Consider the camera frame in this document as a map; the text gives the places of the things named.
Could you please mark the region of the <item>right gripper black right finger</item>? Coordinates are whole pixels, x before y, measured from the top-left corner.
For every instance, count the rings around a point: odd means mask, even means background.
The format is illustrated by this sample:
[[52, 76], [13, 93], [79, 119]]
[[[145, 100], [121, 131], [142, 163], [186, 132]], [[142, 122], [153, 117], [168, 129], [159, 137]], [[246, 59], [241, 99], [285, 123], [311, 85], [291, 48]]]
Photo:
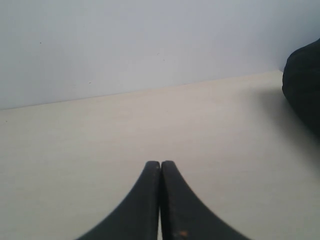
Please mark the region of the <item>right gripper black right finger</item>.
[[189, 187], [173, 161], [161, 163], [160, 218], [164, 240], [245, 240]]

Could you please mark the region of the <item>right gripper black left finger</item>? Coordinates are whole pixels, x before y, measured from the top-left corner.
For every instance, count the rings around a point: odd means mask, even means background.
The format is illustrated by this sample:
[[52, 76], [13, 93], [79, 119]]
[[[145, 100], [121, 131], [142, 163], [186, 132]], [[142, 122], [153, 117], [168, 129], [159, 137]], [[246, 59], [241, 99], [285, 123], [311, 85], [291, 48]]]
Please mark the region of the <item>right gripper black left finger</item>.
[[160, 163], [148, 161], [123, 201], [80, 240], [156, 240]]

